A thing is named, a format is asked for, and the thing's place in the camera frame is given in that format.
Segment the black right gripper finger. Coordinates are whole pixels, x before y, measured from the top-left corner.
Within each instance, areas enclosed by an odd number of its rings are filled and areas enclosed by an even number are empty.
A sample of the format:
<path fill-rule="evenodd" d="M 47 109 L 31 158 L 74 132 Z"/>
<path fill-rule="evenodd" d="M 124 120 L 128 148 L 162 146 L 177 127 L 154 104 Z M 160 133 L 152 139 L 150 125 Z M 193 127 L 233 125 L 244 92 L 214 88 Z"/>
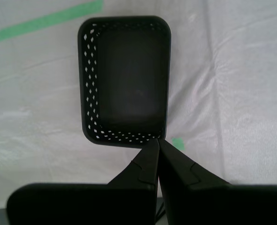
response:
<path fill-rule="evenodd" d="M 233 185 L 167 141 L 159 146 L 159 180 L 170 225 L 277 222 L 277 185 Z"/>
<path fill-rule="evenodd" d="M 108 184 L 36 183 L 12 193 L 11 225 L 153 225 L 159 142 L 150 140 Z"/>

